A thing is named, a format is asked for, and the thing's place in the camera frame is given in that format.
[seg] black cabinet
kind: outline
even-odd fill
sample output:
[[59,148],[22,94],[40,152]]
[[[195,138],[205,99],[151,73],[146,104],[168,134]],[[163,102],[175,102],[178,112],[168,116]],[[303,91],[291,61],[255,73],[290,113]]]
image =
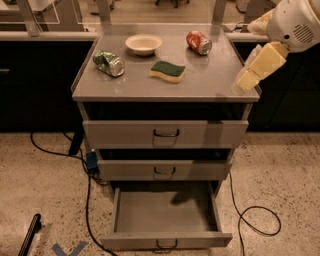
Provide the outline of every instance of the black cabinet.
[[[244,60],[256,45],[234,43]],[[249,130],[320,131],[319,63],[320,45],[290,53],[283,67],[261,81],[262,94],[249,116]]]
[[71,85],[91,41],[0,42],[0,131],[73,131]]

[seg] closed drawer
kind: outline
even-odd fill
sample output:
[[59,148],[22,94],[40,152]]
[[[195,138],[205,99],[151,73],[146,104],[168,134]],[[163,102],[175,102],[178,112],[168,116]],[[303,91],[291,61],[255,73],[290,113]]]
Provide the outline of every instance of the closed drawer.
[[236,148],[247,121],[84,121],[92,148]]
[[224,180],[231,163],[213,161],[101,160],[105,180]]

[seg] drawer handle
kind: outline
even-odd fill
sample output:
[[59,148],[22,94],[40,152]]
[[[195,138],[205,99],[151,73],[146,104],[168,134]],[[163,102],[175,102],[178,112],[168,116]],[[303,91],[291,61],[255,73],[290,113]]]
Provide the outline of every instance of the drawer handle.
[[180,130],[177,129],[176,133],[175,134],[163,134],[163,133],[157,133],[157,130],[154,129],[153,130],[153,135],[156,136],[156,137],[178,137],[180,134]]
[[156,174],[174,174],[176,172],[176,167],[173,167],[172,171],[158,171],[157,167],[154,167],[153,171]]
[[10,69],[8,68],[0,68],[0,74],[7,75],[9,74]]
[[177,246],[178,246],[178,239],[175,239],[174,245],[171,245],[171,246],[162,246],[159,243],[159,239],[157,239],[157,247],[159,249],[174,249],[174,248],[177,248]]

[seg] red soda can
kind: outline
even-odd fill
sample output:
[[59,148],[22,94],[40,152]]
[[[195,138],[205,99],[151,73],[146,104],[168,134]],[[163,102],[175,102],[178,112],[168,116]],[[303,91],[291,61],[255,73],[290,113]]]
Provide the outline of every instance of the red soda can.
[[189,47],[200,55],[207,55],[212,48],[212,41],[199,31],[191,31],[187,35]]

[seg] terrazzo floor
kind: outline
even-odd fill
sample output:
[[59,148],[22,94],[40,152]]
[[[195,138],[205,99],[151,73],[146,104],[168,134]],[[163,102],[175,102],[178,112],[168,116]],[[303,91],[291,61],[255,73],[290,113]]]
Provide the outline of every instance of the terrazzo floor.
[[[70,141],[60,133],[36,133],[35,142],[50,151],[68,153]],[[246,133],[235,151],[234,196],[240,211],[252,205],[270,208],[281,219],[274,237],[257,234],[241,222],[246,255],[320,255],[320,134]],[[35,235],[29,255],[57,255],[58,244],[72,255],[109,255],[91,240],[85,222],[88,179],[77,159],[49,155],[36,149],[27,133],[0,133],[0,255],[18,255],[36,213],[42,229]],[[238,215],[232,204],[230,177],[217,196],[223,232],[233,234],[226,248],[178,250],[171,256],[241,255]],[[110,232],[113,204],[107,187],[92,183],[90,224],[95,237]],[[246,219],[259,229],[274,232],[276,219],[253,209]],[[121,256],[155,255],[151,251],[116,251]]]

